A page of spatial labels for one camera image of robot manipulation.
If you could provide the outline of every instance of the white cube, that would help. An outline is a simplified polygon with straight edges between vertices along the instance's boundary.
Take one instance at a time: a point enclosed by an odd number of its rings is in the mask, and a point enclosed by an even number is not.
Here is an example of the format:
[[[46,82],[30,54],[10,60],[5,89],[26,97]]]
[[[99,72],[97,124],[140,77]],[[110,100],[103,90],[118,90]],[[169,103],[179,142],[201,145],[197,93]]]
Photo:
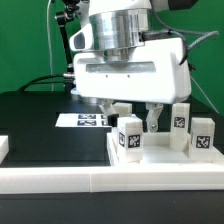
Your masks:
[[[137,117],[118,118],[117,155],[121,162],[135,162],[143,157],[142,120]]]
[[[213,147],[215,122],[211,118],[192,118],[191,150],[208,151]]]
[[[119,117],[130,117],[132,115],[132,104],[130,103],[115,103],[113,107]]]

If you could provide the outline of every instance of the cable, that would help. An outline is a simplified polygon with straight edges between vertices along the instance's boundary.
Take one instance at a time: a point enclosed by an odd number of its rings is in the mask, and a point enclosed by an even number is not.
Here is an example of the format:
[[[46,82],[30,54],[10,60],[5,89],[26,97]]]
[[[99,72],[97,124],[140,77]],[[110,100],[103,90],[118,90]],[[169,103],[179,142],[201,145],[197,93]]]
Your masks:
[[[51,75],[54,74],[54,67],[53,67],[53,54],[52,54],[52,43],[51,43],[51,29],[50,29],[50,6],[51,1],[49,0],[47,5],[47,38],[48,38],[48,48],[49,48],[49,57],[50,57],[50,71]]]
[[[206,98],[206,100],[209,102],[209,104],[211,105],[212,109],[219,114],[219,111],[217,110],[217,108],[215,107],[215,105],[212,103],[212,101],[208,98],[208,96],[206,95],[206,93],[204,92],[204,90],[201,88],[201,86],[197,83],[197,81],[191,76],[191,80],[194,82],[194,84],[198,87],[198,89],[201,91],[201,93],[203,94],[203,96]]]
[[[35,83],[40,83],[39,81],[42,80],[47,80],[47,79],[54,79],[54,78],[63,78],[63,75],[48,75],[48,76],[42,76],[36,79],[31,80],[30,82],[28,82],[27,84],[23,85],[22,87],[20,87],[17,91],[19,92],[24,92],[25,89],[27,87],[29,87],[30,85],[35,85]]]
[[[166,23],[164,23],[159,16],[157,15],[157,12],[155,10],[155,6],[154,6],[154,2],[153,0],[149,0],[150,4],[151,4],[151,11],[152,14],[154,16],[154,18],[156,19],[156,21],[162,25],[164,28],[168,29],[168,30],[172,30],[181,34],[187,34],[187,35],[197,35],[197,36],[201,36],[200,38],[198,38],[197,40],[195,40],[189,47],[188,47],[188,51],[191,51],[194,47],[196,47],[198,44],[202,43],[203,41],[207,40],[208,38],[214,37],[219,35],[218,31],[213,31],[213,32],[198,32],[198,31],[190,31],[190,30],[181,30],[181,29],[177,29],[177,28],[173,28],[169,25],[167,25]]]
[[[192,44],[190,44],[188,46],[188,51],[191,51],[193,48],[195,48],[197,45],[201,44],[202,42],[204,42],[208,38],[214,37],[214,36],[218,36],[218,35],[219,35],[219,32],[218,31],[213,31],[213,32],[210,32],[210,33],[205,34],[204,36],[198,38]]]

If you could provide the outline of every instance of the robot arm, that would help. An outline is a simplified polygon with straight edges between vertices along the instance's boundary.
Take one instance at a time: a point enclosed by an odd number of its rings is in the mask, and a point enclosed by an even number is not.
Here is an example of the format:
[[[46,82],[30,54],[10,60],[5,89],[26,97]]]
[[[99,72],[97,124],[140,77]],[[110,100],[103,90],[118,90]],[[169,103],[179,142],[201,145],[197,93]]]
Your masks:
[[[82,29],[70,38],[71,50],[81,52],[73,63],[77,92],[100,100],[146,102],[148,129],[156,130],[161,104],[186,100],[191,82],[182,33],[168,26],[165,33],[155,33],[149,17],[155,11],[191,8],[196,2],[81,0],[76,16]],[[107,113],[113,111],[108,103],[103,105]]]

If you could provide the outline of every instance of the white block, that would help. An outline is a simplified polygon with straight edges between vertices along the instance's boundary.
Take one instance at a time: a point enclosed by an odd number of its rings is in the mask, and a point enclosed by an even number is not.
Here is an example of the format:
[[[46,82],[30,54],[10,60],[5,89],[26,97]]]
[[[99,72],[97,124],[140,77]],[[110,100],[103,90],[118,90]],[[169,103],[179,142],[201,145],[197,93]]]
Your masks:
[[[94,169],[91,173],[90,192],[125,191],[125,176],[120,167]]]
[[[215,123],[211,118],[192,118],[191,150],[208,151],[213,148]]]
[[[120,164],[139,162],[143,159],[143,149],[125,150],[122,147],[118,147],[117,156]]]
[[[183,151],[187,146],[190,104],[177,103],[172,107],[170,148]]]
[[[142,120],[137,117],[121,117],[118,118],[117,127],[123,132],[128,128],[141,128],[142,129]]]
[[[130,117],[132,115],[132,104],[115,103],[114,110],[119,114],[119,117]]]
[[[9,152],[8,136],[0,136],[0,163]]]

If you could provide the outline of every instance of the black and white pattern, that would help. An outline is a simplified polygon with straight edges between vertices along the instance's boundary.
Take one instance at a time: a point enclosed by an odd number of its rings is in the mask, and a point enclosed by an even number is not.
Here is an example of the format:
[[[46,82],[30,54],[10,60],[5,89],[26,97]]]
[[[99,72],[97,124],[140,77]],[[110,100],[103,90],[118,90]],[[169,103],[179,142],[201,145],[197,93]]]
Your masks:
[[[85,120],[84,121],[79,120],[78,121],[78,126],[88,126],[88,127],[89,126],[96,126],[96,121],[94,121],[94,120],[93,121],[91,121],[91,120],[86,120],[86,121]]]
[[[140,147],[141,138],[140,135],[130,135],[128,136],[128,148],[138,148]]]
[[[96,119],[96,115],[95,114],[79,114],[78,119],[94,120]]]
[[[119,144],[125,147],[125,136],[121,132],[119,132]]]
[[[209,149],[210,147],[210,136],[197,136],[196,148],[198,149]]]
[[[185,118],[184,117],[175,117],[174,118],[174,127],[175,128],[185,128]]]

